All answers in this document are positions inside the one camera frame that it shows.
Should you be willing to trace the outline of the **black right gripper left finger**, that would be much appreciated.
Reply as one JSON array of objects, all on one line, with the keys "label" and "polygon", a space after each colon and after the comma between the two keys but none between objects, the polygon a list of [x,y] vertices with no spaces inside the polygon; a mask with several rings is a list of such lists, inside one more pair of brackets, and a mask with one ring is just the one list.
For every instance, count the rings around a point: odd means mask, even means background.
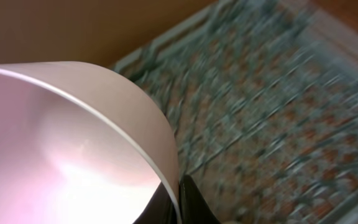
[{"label": "black right gripper left finger", "polygon": [[173,203],[162,183],[134,224],[177,224]]}]

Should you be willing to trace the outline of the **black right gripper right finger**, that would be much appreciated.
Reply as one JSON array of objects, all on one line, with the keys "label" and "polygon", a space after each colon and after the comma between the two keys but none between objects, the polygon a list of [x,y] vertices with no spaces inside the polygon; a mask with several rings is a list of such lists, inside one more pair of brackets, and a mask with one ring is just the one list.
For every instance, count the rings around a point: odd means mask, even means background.
[{"label": "black right gripper right finger", "polygon": [[182,224],[220,224],[190,175],[180,181],[180,210]]}]

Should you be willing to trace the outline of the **pink bowl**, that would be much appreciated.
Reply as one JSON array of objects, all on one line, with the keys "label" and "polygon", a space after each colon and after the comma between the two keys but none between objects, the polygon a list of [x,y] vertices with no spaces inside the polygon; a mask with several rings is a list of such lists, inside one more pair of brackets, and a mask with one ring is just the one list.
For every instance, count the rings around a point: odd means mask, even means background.
[{"label": "pink bowl", "polygon": [[0,65],[0,223],[134,223],[179,208],[169,122],[126,77],[84,62]]}]

